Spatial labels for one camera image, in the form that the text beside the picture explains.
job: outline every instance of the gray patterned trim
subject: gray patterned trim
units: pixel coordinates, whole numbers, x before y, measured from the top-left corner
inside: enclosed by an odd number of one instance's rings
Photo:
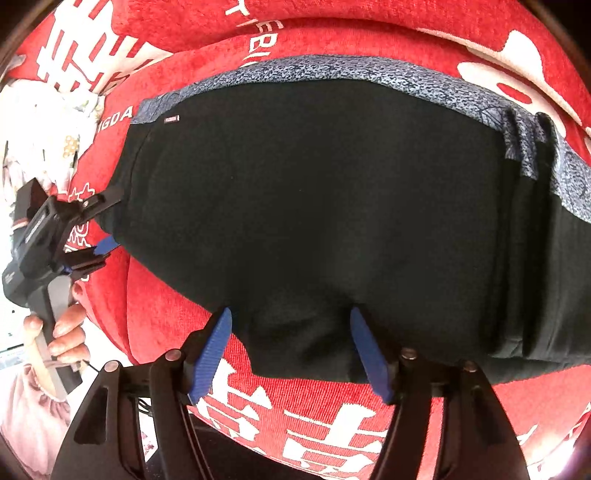
[[[445,106],[503,132],[506,156],[521,162],[524,176],[537,178],[535,142],[554,148],[551,191],[562,205],[591,223],[591,168],[551,124],[551,138],[540,117],[496,93],[462,79],[412,63],[382,57],[306,55],[262,61],[144,100],[132,124],[154,122],[162,113],[199,93],[245,83],[301,82],[306,80],[366,80]]]

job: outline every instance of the hand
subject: hand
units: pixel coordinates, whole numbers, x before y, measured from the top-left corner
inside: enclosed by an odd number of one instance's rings
[[[74,284],[72,288],[74,299],[79,299],[82,295],[82,288]],[[69,307],[56,322],[53,330],[52,341],[48,345],[52,356],[65,364],[73,364],[81,360],[90,361],[90,351],[84,344],[86,334],[80,326],[86,318],[86,310],[82,305],[76,303]],[[35,338],[41,333],[43,322],[36,316],[31,315],[24,320],[25,328],[25,346],[30,346],[35,342]]]

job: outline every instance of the yellow polka dot pattern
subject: yellow polka dot pattern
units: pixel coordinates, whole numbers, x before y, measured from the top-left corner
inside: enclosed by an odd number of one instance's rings
[[[64,142],[64,158],[73,157],[78,148],[80,147],[80,141],[77,138],[68,135]]]

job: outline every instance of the metal screw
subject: metal screw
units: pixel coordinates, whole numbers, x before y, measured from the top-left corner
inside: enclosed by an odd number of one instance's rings
[[[117,360],[111,360],[110,362],[107,362],[104,366],[105,372],[114,372],[115,370],[117,370],[119,368],[119,362]]]
[[[179,358],[181,358],[182,352],[181,350],[169,350],[168,352],[166,352],[166,355],[164,355],[164,358],[166,360],[168,360],[169,362],[175,362],[176,360],[178,360]]]
[[[417,351],[412,348],[403,348],[400,350],[400,356],[405,360],[416,360],[418,354]]]
[[[476,365],[472,360],[468,360],[464,363],[464,372],[468,372],[469,374],[478,372],[478,365]]]

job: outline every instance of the black fabric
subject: black fabric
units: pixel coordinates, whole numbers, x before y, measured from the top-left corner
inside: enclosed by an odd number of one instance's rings
[[[274,462],[190,416],[215,480],[318,480],[319,477],[295,468]],[[158,450],[147,462],[149,480],[164,480],[164,470]]]
[[[570,229],[560,261],[589,266],[591,229],[547,170],[523,178],[504,154],[500,133],[373,83],[234,86],[130,127],[111,181],[126,197],[100,224],[190,300],[229,305],[258,375],[366,381],[348,326],[363,303],[432,360],[528,378],[588,357],[570,328],[590,324],[589,276],[573,269],[564,306],[552,275],[570,264],[547,263]]]

